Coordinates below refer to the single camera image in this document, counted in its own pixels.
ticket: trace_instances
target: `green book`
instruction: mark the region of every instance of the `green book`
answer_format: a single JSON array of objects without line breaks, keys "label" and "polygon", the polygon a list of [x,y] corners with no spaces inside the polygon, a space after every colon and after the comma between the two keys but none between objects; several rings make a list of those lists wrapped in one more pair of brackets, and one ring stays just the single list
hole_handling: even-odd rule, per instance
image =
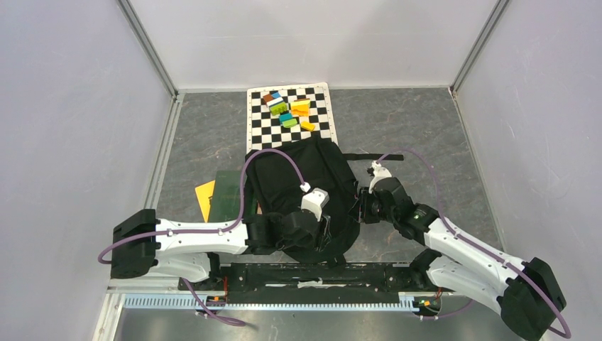
[{"label": "green book", "polygon": [[241,172],[237,170],[217,171],[208,222],[227,222],[239,216],[240,179]]}]

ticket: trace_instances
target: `cable clip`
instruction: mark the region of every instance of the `cable clip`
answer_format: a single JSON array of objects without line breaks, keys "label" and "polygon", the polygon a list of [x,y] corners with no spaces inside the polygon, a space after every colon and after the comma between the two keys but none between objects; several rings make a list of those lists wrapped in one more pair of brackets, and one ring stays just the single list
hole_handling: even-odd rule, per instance
[{"label": "cable clip", "polygon": [[302,183],[301,186],[301,190],[303,191],[303,193],[307,193],[310,191],[310,189],[312,188],[312,186],[309,183]]}]

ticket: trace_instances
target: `green block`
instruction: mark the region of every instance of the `green block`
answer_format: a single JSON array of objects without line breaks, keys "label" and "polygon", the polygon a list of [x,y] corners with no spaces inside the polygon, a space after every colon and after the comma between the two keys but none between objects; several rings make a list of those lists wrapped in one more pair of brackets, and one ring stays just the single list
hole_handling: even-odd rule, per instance
[{"label": "green block", "polygon": [[284,102],[279,103],[270,108],[270,111],[272,112],[272,116],[282,114],[283,112],[285,112],[287,110],[288,110],[288,107],[286,106],[286,103],[284,103]]},{"label": "green block", "polygon": [[283,127],[290,128],[291,126],[297,125],[297,119],[289,119],[288,121],[283,122]]}]

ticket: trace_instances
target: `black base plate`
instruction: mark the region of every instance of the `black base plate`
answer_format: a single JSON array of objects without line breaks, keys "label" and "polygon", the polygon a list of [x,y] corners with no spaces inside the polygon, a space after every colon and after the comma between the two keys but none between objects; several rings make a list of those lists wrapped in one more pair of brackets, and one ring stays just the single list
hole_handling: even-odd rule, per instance
[{"label": "black base plate", "polygon": [[[195,290],[224,290],[229,303],[399,303],[400,291],[433,292],[412,284],[408,264],[358,263],[329,268],[326,264],[222,265],[221,281],[194,283]],[[308,286],[320,283],[328,288]],[[187,290],[180,280],[180,290]]]}]

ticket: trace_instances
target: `yellow block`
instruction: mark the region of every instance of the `yellow block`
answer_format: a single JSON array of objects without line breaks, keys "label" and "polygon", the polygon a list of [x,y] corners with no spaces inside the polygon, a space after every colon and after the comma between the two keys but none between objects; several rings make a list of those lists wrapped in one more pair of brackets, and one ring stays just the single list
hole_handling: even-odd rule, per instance
[{"label": "yellow block", "polygon": [[305,129],[305,130],[309,130],[309,131],[314,131],[314,129],[316,129],[316,126],[309,123],[309,122],[301,122],[301,128]]},{"label": "yellow block", "polygon": [[309,108],[311,101],[312,101],[311,99],[298,99],[296,101],[291,102],[290,107],[291,107],[291,109],[296,108],[296,107],[302,107],[302,106],[306,106],[307,108]]},{"label": "yellow block", "polygon": [[293,115],[297,115],[297,116],[309,116],[310,115],[310,111],[303,111],[303,110],[298,110],[298,109],[291,109],[290,113]]},{"label": "yellow block", "polygon": [[215,180],[209,181],[199,187],[195,188],[197,194],[197,200],[199,200],[199,206],[201,207],[201,214],[205,222],[209,219],[209,210],[211,209],[211,197],[213,196],[213,188],[215,187]]}]

